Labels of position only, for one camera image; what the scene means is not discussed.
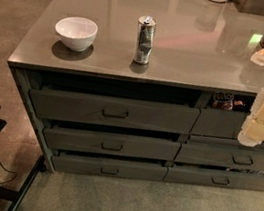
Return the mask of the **grey drawer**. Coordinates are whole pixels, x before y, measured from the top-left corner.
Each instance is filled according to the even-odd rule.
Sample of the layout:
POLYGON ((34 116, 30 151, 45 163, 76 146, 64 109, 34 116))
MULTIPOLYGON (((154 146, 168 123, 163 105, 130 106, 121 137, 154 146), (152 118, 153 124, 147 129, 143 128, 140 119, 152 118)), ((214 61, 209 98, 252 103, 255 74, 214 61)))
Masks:
POLYGON ((224 170, 201 169, 190 166, 174 166, 164 176, 166 182, 206 185, 264 192, 264 175, 230 172, 224 170))
POLYGON ((43 133, 49 148, 76 152, 172 161, 181 147, 164 139, 72 128, 46 128, 43 133))
POLYGON ((228 149, 204 144, 183 144, 176 162, 207 166, 264 171, 264 152, 228 149))
POLYGON ((247 114, 241 111, 201 109, 191 133, 236 140, 246 117, 247 114))
POLYGON ((103 175, 131 179, 161 181, 167 174, 167 168, 156 163, 127 161, 99 157, 87 157, 62 153, 53 159, 57 171, 86 175, 103 175))
POLYGON ((39 118, 188 134, 200 112, 184 105, 81 94, 30 90, 39 118))

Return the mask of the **snack packets in drawer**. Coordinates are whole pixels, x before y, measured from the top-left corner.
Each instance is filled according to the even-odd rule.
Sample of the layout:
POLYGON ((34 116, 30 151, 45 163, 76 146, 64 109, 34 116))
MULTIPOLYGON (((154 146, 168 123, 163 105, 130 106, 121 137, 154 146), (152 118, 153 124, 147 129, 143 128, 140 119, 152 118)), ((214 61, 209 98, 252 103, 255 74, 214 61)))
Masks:
POLYGON ((250 110, 253 102, 253 97, 219 91, 213 94, 213 98, 211 99, 211 106, 212 108, 245 112, 250 110))

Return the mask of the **grey drawer cabinet island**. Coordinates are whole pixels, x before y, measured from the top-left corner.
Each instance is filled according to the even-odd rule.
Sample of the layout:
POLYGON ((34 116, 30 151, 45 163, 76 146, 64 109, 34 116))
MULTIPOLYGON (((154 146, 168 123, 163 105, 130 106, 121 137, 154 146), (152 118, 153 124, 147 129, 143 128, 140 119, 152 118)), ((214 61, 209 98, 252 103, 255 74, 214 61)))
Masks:
POLYGON ((183 144, 203 144, 228 149, 264 152, 244 147, 236 140, 50 120, 39 118, 30 90, 53 89, 98 96, 184 105, 201 109, 211 106, 215 92, 255 97, 264 87, 264 68, 251 61, 264 33, 264 17, 239 12, 231 3, 208 0, 53 0, 27 36, 9 57, 9 67, 41 145, 47 166, 60 154, 156 163, 168 169, 190 166, 253 175, 264 171, 185 164, 93 152, 49 148, 43 131, 67 128, 135 135, 183 144), (149 63, 133 60, 141 16, 156 21, 149 63), (68 17, 88 18, 98 26, 93 44, 79 52, 69 49, 56 33, 56 23, 68 17))

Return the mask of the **silver drink can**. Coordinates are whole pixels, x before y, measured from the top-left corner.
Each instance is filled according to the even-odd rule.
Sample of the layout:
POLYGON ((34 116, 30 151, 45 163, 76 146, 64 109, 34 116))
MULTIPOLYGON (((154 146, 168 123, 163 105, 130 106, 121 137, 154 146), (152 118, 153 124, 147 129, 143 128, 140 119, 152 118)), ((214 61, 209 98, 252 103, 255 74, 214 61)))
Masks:
POLYGON ((149 63, 156 30, 156 21, 151 16, 141 16, 138 22, 138 34, 133 60, 141 65, 149 63))

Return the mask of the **white ceramic bowl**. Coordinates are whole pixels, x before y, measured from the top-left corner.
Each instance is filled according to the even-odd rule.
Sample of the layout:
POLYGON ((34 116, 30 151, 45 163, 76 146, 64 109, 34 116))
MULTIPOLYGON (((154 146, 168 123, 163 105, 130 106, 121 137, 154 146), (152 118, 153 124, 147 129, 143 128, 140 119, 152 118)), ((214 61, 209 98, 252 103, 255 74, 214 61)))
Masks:
POLYGON ((55 30, 65 46, 82 52, 93 44, 98 26, 88 18, 76 16, 62 19, 56 23, 55 30))

